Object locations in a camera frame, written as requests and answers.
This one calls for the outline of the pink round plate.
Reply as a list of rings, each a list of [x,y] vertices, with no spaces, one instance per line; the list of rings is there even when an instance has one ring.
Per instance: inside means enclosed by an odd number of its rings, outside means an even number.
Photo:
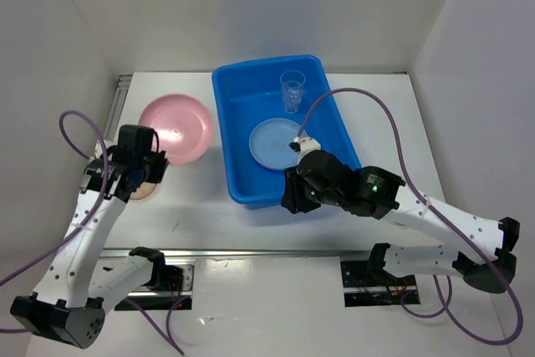
[[[173,166],[189,164],[203,156],[215,130],[208,108],[185,94],[155,99],[141,112],[138,124],[155,130],[159,149]]]

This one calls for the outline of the light blue round plate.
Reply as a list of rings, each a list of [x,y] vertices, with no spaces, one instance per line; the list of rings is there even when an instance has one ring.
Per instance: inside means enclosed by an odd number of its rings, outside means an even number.
[[[284,118],[264,120],[250,134],[249,150],[253,159],[261,166],[283,171],[297,165],[298,153],[290,144],[297,136],[300,124]]]

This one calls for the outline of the blue plastic bin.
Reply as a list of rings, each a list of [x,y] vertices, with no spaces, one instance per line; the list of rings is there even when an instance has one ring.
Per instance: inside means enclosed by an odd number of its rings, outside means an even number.
[[[299,111],[283,109],[282,82],[295,70],[304,77]],[[313,55],[293,55],[230,64],[211,77],[222,138],[227,188],[233,201],[250,209],[279,205],[284,174],[261,166],[252,156],[249,138],[262,122],[289,119],[305,127],[323,150],[351,168],[361,166],[334,98],[319,106],[314,101],[330,91],[320,60]]]

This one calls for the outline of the clear plastic cup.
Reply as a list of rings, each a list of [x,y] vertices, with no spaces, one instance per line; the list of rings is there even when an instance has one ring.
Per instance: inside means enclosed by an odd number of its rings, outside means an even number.
[[[289,114],[297,113],[304,94],[305,75],[298,70],[287,70],[280,76],[281,96],[284,111]]]

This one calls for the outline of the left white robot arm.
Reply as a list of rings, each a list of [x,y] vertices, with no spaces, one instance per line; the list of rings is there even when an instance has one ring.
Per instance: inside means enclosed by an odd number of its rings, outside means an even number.
[[[107,313],[135,289],[162,287],[167,278],[162,252],[136,247],[99,278],[94,271],[111,228],[141,184],[161,182],[168,166],[154,130],[120,127],[111,158],[100,157],[84,171],[68,232],[73,239],[55,255],[27,296],[17,296],[10,314],[30,333],[87,349],[97,340]]]

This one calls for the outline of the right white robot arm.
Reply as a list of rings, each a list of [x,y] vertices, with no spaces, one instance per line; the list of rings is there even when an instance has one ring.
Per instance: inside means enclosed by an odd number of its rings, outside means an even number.
[[[394,173],[377,166],[351,169],[334,155],[313,150],[284,172],[281,205],[292,214],[322,205],[339,207],[357,217],[369,217],[406,227],[434,238],[435,246],[376,243],[369,253],[367,275],[376,284],[412,274],[462,278],[486,293],[505,293],[517,259],[518,221],[499,221],[461,211],[423,194],[415,194]]]

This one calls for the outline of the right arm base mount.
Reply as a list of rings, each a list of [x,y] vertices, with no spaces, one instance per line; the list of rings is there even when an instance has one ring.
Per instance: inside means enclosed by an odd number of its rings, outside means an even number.
[[[376,278],[367,271],[366,261],[341,261],[344,306],[377,307],[420,304],[414,275],[403,278]]]

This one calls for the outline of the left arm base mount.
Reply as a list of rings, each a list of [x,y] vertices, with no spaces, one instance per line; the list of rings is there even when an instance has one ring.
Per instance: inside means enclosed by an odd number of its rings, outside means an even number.
[[[141,286],[130,292],[128,299],[145,311],[165,311],[179,302],[179,310],[191,310],[195,263],[192,260],[176,259],[170,262],[171,275],[156,289]]]

